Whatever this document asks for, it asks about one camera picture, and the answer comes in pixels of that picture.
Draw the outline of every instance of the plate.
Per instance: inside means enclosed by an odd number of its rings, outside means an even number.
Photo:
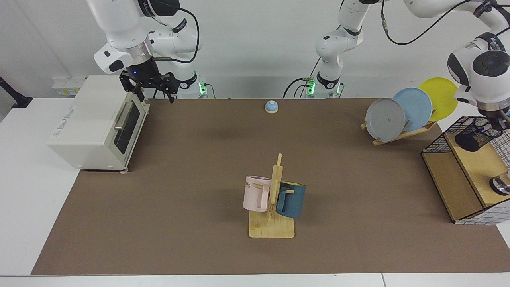
[[[457,86],[445,78],[431,78],[418,86],[429,96],[432,109],[436,110],[430,117],[431,121],[439,121],[451,115],[457,108],[458,101],[454,98]]]
[[[375,139],[391,141],[396,139],[405,124],[402,107],[392,99],[379,99],[370,105],[365,116],[367,131]]]
[[[409,124],[404,128],[404,132],[412,132],[422,128],[432,115],[432,101],[427,93],[420,89],[403,89],[393,97],[393,100],[404,109],[405,122],[409,121]]]

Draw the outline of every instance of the blue mug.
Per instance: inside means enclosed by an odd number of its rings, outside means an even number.
[[[303,208],[304,190],[306,186],[282,181],[276,203],[276,212],[285,217],[298,218]]]

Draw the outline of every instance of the brown table mat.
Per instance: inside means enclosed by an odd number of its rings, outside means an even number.
[[[373,147],[371,99],[152,101],[125,175],[80,172],[32,274],[510,271],[496,226],[456,226],[420,152]],[[307,186],[294,239],[251,239],[247,175]]]

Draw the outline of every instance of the toaster oven door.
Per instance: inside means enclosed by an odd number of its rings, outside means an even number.
[[[122,154],[123,162],[126,163],[134,148],[136,139],[141,130],[145,111],[136,97],[128,97],[120,116],[115,123],[115,137],[113,145]]]

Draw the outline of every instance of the toaster oven window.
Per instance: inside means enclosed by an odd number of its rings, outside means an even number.
[[[129,142],[131,140],[131,136],[135,131],[136,123],[140,118],[140,111],[133,105],[131,112],[129,113],[129,117],[127,118],[126,125],[122,130],[117,132],[115,136],[114,144],[119,149],[122,154],[126,154],[126,149],[128,149]]]

